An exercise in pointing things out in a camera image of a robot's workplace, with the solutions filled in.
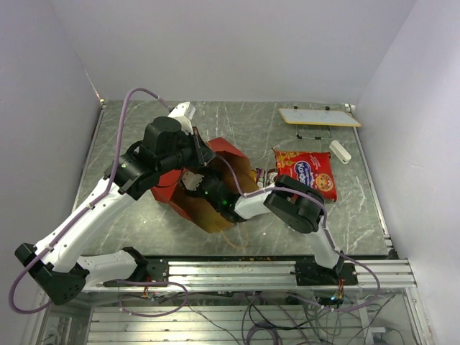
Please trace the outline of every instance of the wooden board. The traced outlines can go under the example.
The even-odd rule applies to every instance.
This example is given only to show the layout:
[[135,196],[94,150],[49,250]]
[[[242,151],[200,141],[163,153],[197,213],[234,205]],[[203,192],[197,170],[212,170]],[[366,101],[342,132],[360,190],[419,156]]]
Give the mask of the wooden board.
[[361,124],[344,111],[311,109],[278,109],[288,124],[360,127]]

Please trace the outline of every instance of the gray marble surface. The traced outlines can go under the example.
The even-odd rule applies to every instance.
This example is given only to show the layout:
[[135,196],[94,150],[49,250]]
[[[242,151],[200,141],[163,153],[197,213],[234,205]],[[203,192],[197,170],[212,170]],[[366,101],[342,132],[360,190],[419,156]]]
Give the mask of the gray marble surface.
[[[78,202],[86,198],[111,164],[121,101],[107,101],[105,114],[84,175]],[[196,113],[193,125],[204,139],[224,137],[251,160],[252,167],[275,167],[272,148],[290,151],[326,152],[331,140],[339,140],[352,159],[343,165],[332,156],[331,166],[339,199],[329,203],[329,228],[336,243],[350,254],[386,254],[382,225],[372,197],[372,191],[359,154],[359,147],[350,127],[299,126],[286,124],[279,108],[293,103],[256,102],[193,102]],[[300,109],[319,109],[317,103],[296,103]],[[156,116],[167,115],[155,101],[133,101],[129,105],[124,128],[123,150],[142,138],[145,126]],[[98,232],[84,254],[108,254],[133,246],[143,254],[176,255],[269,255],[311,254],[304,235],[289,230],[273,214],[255,217],[226,231],[230,241],[241,245],[249,234],[244,249],[235,249],[222,234],[208,234],[195,224],[181,218],[170,207],[157,203],[151,193],[145,193],[134,205]]]

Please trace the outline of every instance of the snack bag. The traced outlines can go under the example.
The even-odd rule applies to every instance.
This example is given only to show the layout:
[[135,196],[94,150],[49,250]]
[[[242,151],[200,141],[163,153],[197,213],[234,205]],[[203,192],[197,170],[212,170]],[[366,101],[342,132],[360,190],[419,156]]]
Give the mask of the snack bag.
[[337,201],[337,190],[332,176],[329,152],[275,152],[278,175],[292,178],[319,190],[326,199]]
[[257,184],[257,187],[263,188],[266,186],[267,172],[261,167],[257,167],[256,170],[252,170],[252,178]]

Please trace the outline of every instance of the red paper bag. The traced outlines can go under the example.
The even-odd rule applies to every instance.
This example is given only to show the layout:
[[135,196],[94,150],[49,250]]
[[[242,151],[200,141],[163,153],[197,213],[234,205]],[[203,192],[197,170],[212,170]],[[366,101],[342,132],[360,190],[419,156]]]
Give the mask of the red paper bag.
[[[252,179],[251,163],[248,157],[224,138],[212,139],[208,145],[217,155],[222,156],[230,163],[243,192],[250,193],[258,189],[257,184]],[[223,174],[222,180],[227,187],[232,192],[238,193],[230,169],[224,162],[216,158],[208,166],[220,171]],[[180,174],[181,171],[179,170],[164,174],[160,178],[159,184],[163,187],[151,189],[155,199],[161,203],[169,204],[183,218],[192,221],[206,232],[214,233],[231,227],[233,224],[216,212],[208,201],[203,198],[192,198],[185,194],[178,185]]]

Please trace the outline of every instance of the chip bag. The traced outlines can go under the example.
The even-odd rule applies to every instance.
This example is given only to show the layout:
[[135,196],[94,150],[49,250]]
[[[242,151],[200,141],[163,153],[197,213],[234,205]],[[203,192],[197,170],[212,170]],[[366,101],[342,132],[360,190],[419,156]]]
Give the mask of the chip bag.
[[292,178],[319,190],[326,199],[337,201],[337,190],[332,176],[329,152],[275,152],[278,175]]

